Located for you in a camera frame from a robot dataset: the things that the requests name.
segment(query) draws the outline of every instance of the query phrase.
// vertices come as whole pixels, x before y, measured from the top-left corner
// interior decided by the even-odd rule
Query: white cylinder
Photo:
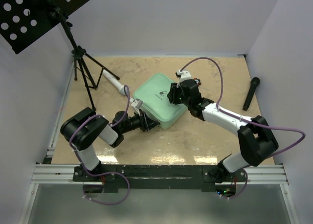
[[[238,169],[244,168],[248,166],[249,164],[245,161],[243,156],[240,152],[237,152],[235,154],[231,154],[229,157],[227,157],[223,161],[223,165],[225,169],[228,170],[228,172],[233,173],[237,171]]]
[[[102,74],[118,89],[122,95],[125,95],[124,85],[119,83],[119,81],[107,71],[103,70]]]
[[[118,138],[118,134],[110,127],[110,125],[106,125],[101,134],[99,134],[99,138],[107,144],[113,145]]]
[[[81,151],[77,150],[77,153],[89,171],[92,171],[99,164],[99,159],[94,151],[93,145]]]

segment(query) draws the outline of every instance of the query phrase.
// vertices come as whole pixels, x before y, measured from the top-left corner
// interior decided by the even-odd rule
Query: tripod stand
[[[75,81],[77,80],[77,69],[79,69],[82,76],[83,76],[83,79],[84,79],[85,87],[87,89],[87,93],[89,96],[89,100],[90,100],[92,109],[95,111],[96,107],[93,103],[90,88],[95,89],[95,90],[98,88],[99,83],[100,83],[100,79],[102,77],[103,70],[106,70],[108,73],[110,73],[112,76],[114,76],[117,80],[119,80],[120,78],[117,75],[115,75],[114,73],[112,73],[110,70],[108,70],[101,63],[99,63],[97,60],[92,58],[89,54],[87,54],[85,49],[81,48],[79,45],[76,44],[74,37],[70,31],[70,28],[73,25],[70,22],[67,22],[68,16],[61,10],[60,7],[55,6],[52,0],[47,0],[47,2],[49,5],[49,15],[61,23],[62,28],[64,29],[69,41],[71,42],[71,44],[74,48],[74,50],[72,51],[72,54],[74,57],[74,68],[75,68],[74,69],[74,75],[75,75],[74,80]],[[95,83],[95,81],[94,81],[93,77],[91,76],[90,71],[89,71],[89,69],[85,63],[85,60],[83,58],[84,55],[86,55],[89,59],[91,59],[93,62],[95,62],[96,64],[98,64],[102,68],[100,75],[99,75],[99,78],[98,78],[98,81],[97,81],[97,84]],[[90,80],[91,86],[88,85],[87,79]]]

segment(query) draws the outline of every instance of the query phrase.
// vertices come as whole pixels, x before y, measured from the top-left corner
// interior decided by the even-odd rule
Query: cable connector
[[[72,143],[72,152],[77,152],[77,147]]]
[[[176,72],[176,76],[179,78],[179,82],[177,83],[177,87],[179,87],[180,82],[192,79],[190,72],[188,72],[186,70],[184,70],[184,71],[178,70]]]
[[[140,99],[133,99],[133,102],[131,104],[131,107],[137,112],[137,114],[140,114],[140,108],[143,104],[143,101]]]

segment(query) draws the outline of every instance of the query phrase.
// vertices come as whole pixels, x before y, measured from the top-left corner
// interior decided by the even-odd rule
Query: tripod leg
[[[92,96],[91,96],[91,93],[90,93],[90,90],[89,90],[89,86],[88,86],[88,83],[87,83],[87,79],[86,79],[86,76],[85,76],[85,72],[84,72],[84,68],[83,68],[83,65],[82,65],[82,61],[78,60],[78,64],[79,64],[80,70],[81,70],[82,75],[83,75],[83,79],[84,79],[84,82],[85,82],[85,86],[86,86],[86,89],[87,89],[89,100],[91,102],[91,107],[95,111],[96,107],[93,104]]]
[[[90,82],[92,84],[92,88],[96,89],[97,88],[96,83],[94,82],[93,77],[91,76],[91,74],[89,72],[89,69],[88,69],[88,67],[87,67],[87,65],[85,63],[85,60],[83,58],[81,58],[80,62],[83,65],[84,70],[86,71],[86,74],[87,74],[87,76],[88,76],[88,78],[89,78],[89,80],[90,80]]]
[[[100,80],[101,80],[101,77],[102,77],[102,73],[103,73],[103,68],[101,69],[101,72],[100,72],[100,75],[99,75],[99,78],[98,78],[98,81],[97,81],[97,88],[99,86],[99,83],[100,83]]]
[[[77,81],[77,59],[74,57],[74,80]]]
[[[85,54],[88,58],[90,58],[91,60],[93,60],[96,64],[98,64],[100,67],[102,67],[105,71],[107,71],[109,74],[111,74],[112,76],[114,76],[117,80],[119,80],[120,78],[115,75],[113,72],[111,72],[110,70],[108,70],[105,66],[103,66],[101,63],[99,63],[97,60],[95,60],[94,58],[92,58],[90,55],[88,55],[87,53]]]

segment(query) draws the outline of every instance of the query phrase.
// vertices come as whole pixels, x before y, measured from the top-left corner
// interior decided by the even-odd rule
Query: black perforated panel
[[[50,18],[41,0],[0,0],[0,34],[20,53],[59,22]],[[89,0],[54,0],[68,15]]]

